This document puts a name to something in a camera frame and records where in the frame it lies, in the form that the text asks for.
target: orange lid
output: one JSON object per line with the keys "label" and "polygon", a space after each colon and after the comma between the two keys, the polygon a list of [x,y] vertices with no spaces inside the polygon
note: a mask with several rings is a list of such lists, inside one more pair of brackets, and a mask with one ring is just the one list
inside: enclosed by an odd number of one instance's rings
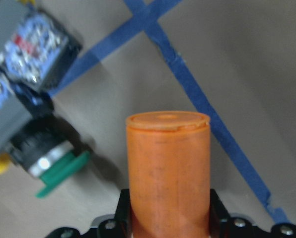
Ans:
{"label": "orange lid", "polygon": [[208,126],[209,122],[208,115],[184,111],[141,113],[126,119],[129,127],[157,131],[194,130]]}

